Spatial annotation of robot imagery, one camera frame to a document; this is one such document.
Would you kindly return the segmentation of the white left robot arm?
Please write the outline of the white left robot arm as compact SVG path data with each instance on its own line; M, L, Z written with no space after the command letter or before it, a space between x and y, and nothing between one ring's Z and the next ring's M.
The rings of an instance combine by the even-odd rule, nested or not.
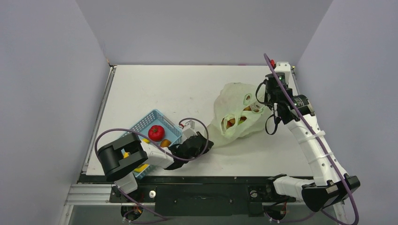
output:
M200 132L181 144L160 147L143 142L137 133L129 133L101 148L94 147L106 180L113 182L129 202L139 198L140 188L133 171L148 164L164 170L176 170L211 150L214 143Z

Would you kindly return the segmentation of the light green plastic bag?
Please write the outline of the light green plastic bag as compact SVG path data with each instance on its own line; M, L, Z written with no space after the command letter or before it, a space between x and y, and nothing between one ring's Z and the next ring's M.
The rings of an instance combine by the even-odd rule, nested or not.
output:
M271 110L257 101L257 86L241 82L226 84L214 101L214 118L207 126L215 147L225 146L264 129Z

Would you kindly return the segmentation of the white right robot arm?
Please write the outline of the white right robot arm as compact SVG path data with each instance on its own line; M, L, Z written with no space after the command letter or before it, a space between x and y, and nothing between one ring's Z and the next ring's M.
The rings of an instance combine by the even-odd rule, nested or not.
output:
M278 175L265 186L265 195L277 200L282 195L302 200L313 212L339 203L360 187L357 176L350 176L340 165L324 138L308 98L294 95L283 72L268 74L265 84L266 103L274 112L276 122L282 122L296 138L311 168L313 179L297 179Z

